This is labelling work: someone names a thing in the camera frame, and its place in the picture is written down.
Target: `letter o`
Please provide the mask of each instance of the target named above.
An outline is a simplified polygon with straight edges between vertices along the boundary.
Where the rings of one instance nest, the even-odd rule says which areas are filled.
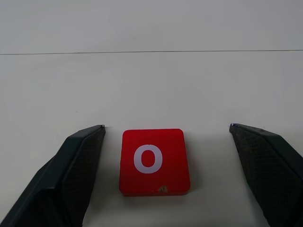
[[[151,150],[155,155],[155,163],[151,167],[146,167],[142,164],[142,154],[146,150]],[[161,150],[152,144],[142,145],[134,153],[134,166],[143,174],[152,174],[157,172],[162,166],[162,160]]]

